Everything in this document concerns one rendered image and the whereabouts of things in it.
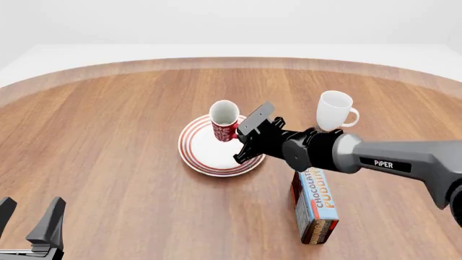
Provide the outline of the red patterned mug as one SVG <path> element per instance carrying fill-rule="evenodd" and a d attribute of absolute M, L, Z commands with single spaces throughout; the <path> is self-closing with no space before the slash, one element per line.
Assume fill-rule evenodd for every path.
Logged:
<path fill-rule="evenodd" d="M 237 138 L 236 129 L 240 115 L 239 108 L 229 100 L 220 100 L 209 109 L 215 138 L 221 142 L 229 142 Z"/>

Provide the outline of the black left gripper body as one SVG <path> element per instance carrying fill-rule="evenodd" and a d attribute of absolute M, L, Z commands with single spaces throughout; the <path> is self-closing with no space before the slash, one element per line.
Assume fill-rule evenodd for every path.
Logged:
<path fill-rule="evenodd" d="M 62 260 L 64 252 L 48 244 L 32 244 L 30 250 L 0 250 L 0 260 Z"/>

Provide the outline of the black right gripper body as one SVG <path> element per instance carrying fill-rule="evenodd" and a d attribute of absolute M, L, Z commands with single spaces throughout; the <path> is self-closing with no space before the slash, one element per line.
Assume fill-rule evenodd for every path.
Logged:
<path fill-rule="evenodd" d="M 285 120 L 281 116 L 273 121 L 247 117 L 237 128 L 237 140 L 243 147 L 239 153 L 233 155 L 235 162 L 243 164 L 259 155 L 283 160 L 282 144 L 287 140 L 288 134 L 288 131 L 282 129 L 284 125 Z"/>

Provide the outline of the chocolate pudding box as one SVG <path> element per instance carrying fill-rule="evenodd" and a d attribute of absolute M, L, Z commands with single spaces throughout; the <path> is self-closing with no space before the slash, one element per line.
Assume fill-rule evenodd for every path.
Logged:
<path fill-rule="evenodd" d="M 296 172 L 291 183 L 295 218 L 303 244 L 324 244 L 339 222 L 323 170 Z"/>

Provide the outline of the white mug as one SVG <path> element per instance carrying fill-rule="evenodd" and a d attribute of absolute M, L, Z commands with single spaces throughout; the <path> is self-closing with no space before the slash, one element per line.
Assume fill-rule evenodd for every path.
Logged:
<path fill-rule="evenodd" d="M 359 120 L 359 112 L 353 106 L 353 99 L 344 92 L 328 90 L 322 93 L 318 101 L 316 121 L 324 131 L 333 131 L 339 127 L 353 127 Z M 347 116 L 353 113 L 352 123 L 345 123 Z"/>

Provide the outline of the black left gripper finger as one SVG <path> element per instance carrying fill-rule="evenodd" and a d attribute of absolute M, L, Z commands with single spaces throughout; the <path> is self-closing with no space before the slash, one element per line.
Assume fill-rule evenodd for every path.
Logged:
<path fill-rule="evenodd" d="M 66 202 L 59 196 L 48 206 L 39 223 L 26 236 L 32 246 L 50 246 L 63 248 L 63 222 Z"/>
<path fill-rule="evenodd" d="M 0 238 L 16 207 L 16 201 L 9 196 L 0 200 Z"/>

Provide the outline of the white plate with red rings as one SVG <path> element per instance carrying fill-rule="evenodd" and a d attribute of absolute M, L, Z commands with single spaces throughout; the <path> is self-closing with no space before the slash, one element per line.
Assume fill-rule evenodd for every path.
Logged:
<path fill-rule="evenodd" d="M 243 148 L 238 140 L 220 142 L 215 138 L 208 114 L 199 116 L 184 127 L 178 137 L 178 151 L 183 162 L 208 176 L 233 177 L 248 173 L 259 166 L 265 155 L 238 164 L 233 155 Z"/>

